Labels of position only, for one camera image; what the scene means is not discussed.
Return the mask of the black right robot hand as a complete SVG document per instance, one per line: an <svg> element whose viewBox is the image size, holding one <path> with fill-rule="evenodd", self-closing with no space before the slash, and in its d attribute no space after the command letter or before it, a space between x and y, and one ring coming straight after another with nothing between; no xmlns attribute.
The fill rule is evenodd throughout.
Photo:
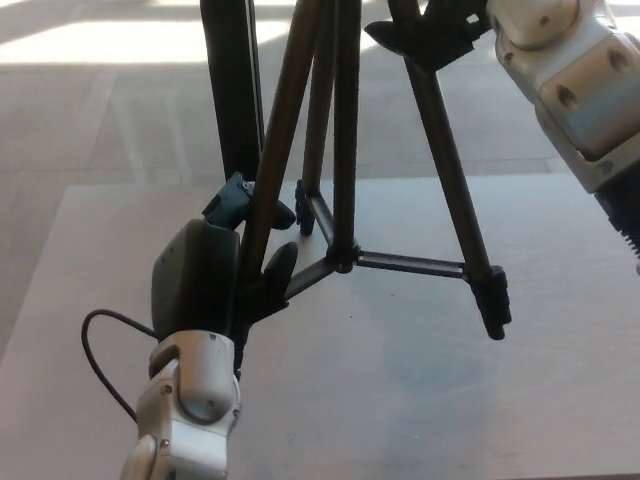
<svg viewBox="0 0 640 480"><path fill-rule="evenodd" d="M365 32L383 48L426 73L434 73L474 50L491 29L484 0L390 1L391 18L370 23Z"/></svg>

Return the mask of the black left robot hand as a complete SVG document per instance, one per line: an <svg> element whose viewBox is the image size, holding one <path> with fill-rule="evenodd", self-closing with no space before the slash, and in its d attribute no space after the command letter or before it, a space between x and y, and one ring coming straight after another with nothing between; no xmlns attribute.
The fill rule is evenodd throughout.
<svg viewBox="0 0 640 480"><path fill-rule="evenodd" d="M254 280L240 278L237 228L253 210L254 185L233 174L166 245L152 270L151 319L158 340L187 330L222 334L234 341L257 322L287 306L298 247L279 247Z"/></svg>

